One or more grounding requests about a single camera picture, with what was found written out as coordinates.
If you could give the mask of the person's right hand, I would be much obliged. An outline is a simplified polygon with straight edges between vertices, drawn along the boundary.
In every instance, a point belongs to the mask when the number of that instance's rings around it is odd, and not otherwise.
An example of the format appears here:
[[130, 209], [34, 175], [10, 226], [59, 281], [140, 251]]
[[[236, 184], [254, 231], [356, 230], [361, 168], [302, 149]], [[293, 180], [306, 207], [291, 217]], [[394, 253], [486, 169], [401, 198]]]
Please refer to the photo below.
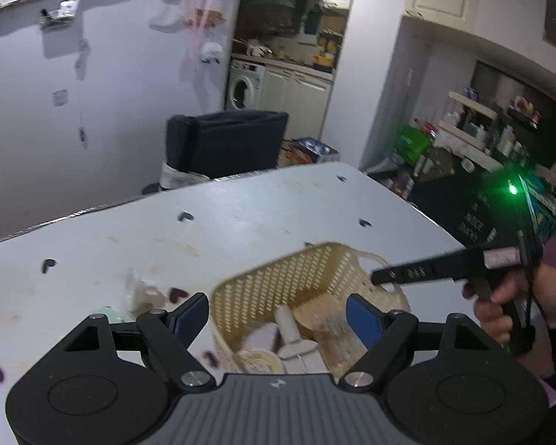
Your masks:
[[511, 271], [490, 294], [489, 297], [479, 297], [476, 282], [469, 281], [463, 286], [463, 297], [473, 299], [474, 314], [479, 320], [485, 333], [489, 334], [496, 343], [508, 345], [512, 338], [510, 333], [514, 328], [514, 319], [502, 309], [502, 306], [523, 295], [529, 285], [536, 286], [539, 271]]

